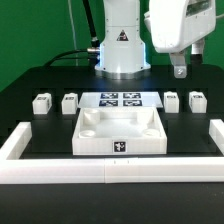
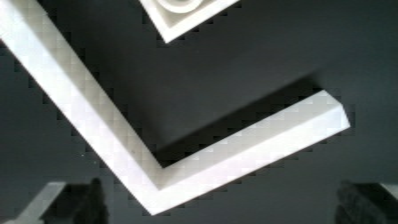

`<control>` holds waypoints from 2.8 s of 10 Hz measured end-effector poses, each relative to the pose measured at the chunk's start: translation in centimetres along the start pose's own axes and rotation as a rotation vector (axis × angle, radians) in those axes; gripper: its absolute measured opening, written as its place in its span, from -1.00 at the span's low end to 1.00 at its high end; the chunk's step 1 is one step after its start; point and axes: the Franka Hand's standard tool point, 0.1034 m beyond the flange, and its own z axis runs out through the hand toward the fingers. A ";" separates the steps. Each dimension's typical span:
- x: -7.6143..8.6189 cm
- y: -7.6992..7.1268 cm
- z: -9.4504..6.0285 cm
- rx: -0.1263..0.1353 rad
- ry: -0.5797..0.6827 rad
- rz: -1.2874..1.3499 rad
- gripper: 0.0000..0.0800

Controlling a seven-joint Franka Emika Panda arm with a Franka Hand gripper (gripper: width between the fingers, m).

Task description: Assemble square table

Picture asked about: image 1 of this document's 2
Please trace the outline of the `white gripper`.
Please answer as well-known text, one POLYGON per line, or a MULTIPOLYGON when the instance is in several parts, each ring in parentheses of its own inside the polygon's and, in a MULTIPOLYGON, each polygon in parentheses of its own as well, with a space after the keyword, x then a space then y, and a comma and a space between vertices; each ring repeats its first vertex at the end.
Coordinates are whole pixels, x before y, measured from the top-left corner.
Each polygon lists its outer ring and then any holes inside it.
POLYGON ((203 63, 202 38, 216 26, 215 0, 149 0, 144 16, 155 50, 170 53, 175 78, 187 76, 185 53, 180 51, 190 45, 191 63, 203 63))

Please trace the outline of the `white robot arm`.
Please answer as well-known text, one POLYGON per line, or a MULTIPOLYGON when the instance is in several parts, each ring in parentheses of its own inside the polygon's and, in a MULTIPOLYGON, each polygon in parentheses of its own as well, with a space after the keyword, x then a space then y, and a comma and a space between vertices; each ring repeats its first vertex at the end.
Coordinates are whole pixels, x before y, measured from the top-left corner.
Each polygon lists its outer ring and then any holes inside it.
POLYGON ((158 53, 167 53, 174 76, 187 76, 185 50, 202 58, 204 38, 216 26, 215 0, 149 0, 149 11, 140 13, 140 0, 103 0, 105 38, 99 48, 98 76, 134 79, 151 68, 140 38, 144 22, 158 53))

